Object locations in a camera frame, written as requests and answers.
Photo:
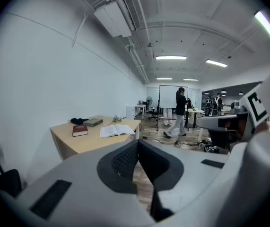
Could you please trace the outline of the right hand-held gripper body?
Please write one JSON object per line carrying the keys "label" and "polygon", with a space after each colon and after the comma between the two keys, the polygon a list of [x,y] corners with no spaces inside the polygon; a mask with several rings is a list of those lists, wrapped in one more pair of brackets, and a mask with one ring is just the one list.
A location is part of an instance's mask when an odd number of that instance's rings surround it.
{"label": "right hand-held gripper body", "polygon": [[231,104],[229,114],[239,115],[237,121],[232,121],[226,130],[208,130],[214,147],[229,149],[233,143],[248,142],[267,124],[268,113],[257,94],[260,86],[261,84],[258,84],[240,100]]}

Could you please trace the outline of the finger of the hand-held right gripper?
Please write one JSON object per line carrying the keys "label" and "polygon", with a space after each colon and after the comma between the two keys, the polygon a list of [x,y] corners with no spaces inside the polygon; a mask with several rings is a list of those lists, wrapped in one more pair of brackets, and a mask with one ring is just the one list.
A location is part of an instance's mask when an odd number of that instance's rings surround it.
{"label": "finger of the hand-held right gripper", "polygon": [[237,121],[239,115],[205,116],[196,119],[196,125],[207,130],[226,130],[232,121]]}

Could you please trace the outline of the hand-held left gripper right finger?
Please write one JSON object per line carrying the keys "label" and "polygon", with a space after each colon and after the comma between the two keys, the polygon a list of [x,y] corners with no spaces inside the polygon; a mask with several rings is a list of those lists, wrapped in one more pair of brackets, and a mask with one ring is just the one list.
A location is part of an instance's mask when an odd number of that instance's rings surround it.
{"label": "hand-held left gripper right finger", "polygon": [[140,227],[223,227],[229,158],[139,140],[139,162],[153,184],[149,222]]}

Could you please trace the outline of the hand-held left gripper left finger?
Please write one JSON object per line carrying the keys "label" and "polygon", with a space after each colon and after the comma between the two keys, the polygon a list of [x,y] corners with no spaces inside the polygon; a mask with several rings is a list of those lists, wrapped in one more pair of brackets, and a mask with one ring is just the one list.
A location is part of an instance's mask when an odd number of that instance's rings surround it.
{"label": "hand-held left gripper left finger", "polygon": [[28,185],[17,197],[0,190],[28,227],[149,227],[132,181],[138,141],[76,154]]}

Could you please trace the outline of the white and yellow book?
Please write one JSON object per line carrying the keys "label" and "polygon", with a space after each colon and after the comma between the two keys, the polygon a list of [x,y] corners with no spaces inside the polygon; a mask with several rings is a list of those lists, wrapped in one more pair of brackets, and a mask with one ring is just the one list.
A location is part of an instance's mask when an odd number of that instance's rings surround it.
{"label": "white and yellow book", "polygon": [[130,128],[128,125],[109,125],[106,127],[102,127],[100,130],[101,138],[109,138],[113,136],[120,136],[124,134],[135,134],[134,130]]}

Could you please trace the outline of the dark red hardcover book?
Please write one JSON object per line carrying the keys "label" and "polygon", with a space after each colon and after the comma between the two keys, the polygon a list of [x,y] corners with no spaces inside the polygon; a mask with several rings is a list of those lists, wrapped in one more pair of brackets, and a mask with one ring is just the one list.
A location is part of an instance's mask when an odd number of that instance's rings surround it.
{"label": "dark red hardcover book", "polygon": [[88,128],[86,125],[75,125],[73,126],[72,136],[82,136],[88,134]]}

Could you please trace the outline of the round white table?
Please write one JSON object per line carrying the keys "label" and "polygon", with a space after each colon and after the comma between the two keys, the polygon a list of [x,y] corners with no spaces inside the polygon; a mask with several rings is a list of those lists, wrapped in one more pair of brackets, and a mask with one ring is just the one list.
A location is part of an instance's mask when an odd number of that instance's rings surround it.
{"label": "round white table", "polygon": [[[193,121],[192,124],[188,123],[189,120],[189,113],[193,113]],[[185,127],[187,129],[195,129],[197,128],[196,126],[196,119],[197,119],[197,114],[205,114],[203,110],[200,109],[186,109],[185,110]]]}

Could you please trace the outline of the light wooden table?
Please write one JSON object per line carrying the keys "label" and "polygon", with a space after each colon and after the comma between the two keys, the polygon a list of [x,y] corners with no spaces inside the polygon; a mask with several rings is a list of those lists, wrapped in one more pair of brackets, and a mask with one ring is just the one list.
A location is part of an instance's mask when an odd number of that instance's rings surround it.
{"label": "light wooden table", "polygon": [[101,138],[100,130],[102,127],[115,125],[112,117],[96,115],[94,118],[102,119],[103,122],[95,127],[88,127],[88,134],[82,136],[72,136],[74,124],[68,122],[50,128],[52,138],[59,155],[63,160],[80,153],[92,151],[114,143],[123,142],[131,138],[130,134]]}

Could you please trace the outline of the whiteboard on black stand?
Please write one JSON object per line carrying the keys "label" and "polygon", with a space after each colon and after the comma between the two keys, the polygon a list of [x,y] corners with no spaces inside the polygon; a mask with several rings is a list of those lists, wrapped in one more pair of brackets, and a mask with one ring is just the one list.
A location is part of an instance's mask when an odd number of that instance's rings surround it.
{"label": "whiteboard on black stand", "polygon": [[[170,86],[170,85],[160,85],[159,86],[159,108],[171,108],[172,109],[172,124],[174,124],[176,120],[175,108],[176,108],[176,92],[178,90],[178,86]],[[186,97],[186,93],[188,92],[187,87],[183,87],[185,89],[184,96]]]}

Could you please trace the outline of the grey flat box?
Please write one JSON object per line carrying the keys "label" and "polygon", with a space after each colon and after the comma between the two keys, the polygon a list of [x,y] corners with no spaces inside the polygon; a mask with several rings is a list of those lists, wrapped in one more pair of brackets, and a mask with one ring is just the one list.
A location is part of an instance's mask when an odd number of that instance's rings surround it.
{"label": "grey flat box", "polygon": [[83,124],[87,127],[95,127],[100,125],[103,122],[103,119],[91,118],[83,121]]}

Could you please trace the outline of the black swivel chair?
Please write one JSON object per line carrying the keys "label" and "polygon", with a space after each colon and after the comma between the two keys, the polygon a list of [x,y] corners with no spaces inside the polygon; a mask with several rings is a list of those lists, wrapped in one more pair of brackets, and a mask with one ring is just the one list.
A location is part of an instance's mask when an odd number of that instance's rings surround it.
{"label": "black swivel chair", "polygon": [[148,113],[151,114],[151,116],[148,117],[149,120],[155,119],[157,121],[158,115],[159,115],[159,100],[158,100],[157,107],[156,108],[151,107]]}

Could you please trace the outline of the black standing fan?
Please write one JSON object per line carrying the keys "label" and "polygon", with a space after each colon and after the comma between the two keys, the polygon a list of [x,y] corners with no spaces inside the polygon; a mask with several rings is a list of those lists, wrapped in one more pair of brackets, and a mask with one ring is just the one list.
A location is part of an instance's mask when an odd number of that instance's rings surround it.
{"label": "black standing fan", "polygon": [[148,96],[146,99],[146,102],[148,104],[148,114],[150,114],[149,119],[151,119],[154,117],[154,111],[155,111],[154,107],[152,106],[152,104],[153,104],[152,97]]}

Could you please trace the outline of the white desk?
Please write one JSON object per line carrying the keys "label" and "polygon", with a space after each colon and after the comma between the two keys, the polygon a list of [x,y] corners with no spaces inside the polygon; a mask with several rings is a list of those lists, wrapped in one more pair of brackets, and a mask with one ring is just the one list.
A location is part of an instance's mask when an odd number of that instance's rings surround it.
{"label": "white desk", "polygon": [[137,115],[139,115],[139,113],[141,113],[142,119],[144,119],[144,117],[146,115],[146,105],[145,104],[135,106],[135,115],[137,116]]}

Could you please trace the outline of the white ceiling pipes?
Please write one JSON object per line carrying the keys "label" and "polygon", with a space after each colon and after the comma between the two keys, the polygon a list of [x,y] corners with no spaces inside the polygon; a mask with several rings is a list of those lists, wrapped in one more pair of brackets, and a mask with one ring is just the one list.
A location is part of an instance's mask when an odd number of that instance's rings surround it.
{"label": "white ceiling pipes", "polygon": [[139,71],[140,75],[142,76],[144,82],[146,84],[149,84],[149,79],[148,79],[147,73],[145,71],[144,65],[139,57],[138,52],[137,52],[136,45],[130,37],[127,37],[127,40],[129,42],[129,44],[126,45],[125,48],[127,49],[133,62],[135,63],[135,66],[136,66],[137,70]]}

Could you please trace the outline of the white ceiling air conditioner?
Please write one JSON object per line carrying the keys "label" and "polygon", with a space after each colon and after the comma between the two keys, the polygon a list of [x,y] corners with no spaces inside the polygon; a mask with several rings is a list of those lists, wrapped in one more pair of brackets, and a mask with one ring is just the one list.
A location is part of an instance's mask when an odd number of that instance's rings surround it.
{"label": "white ceiling air conditioner", "polygon": [[102,5],[94,15],[112,37],[129,37],[141,28],[133,0],[116,0]]}

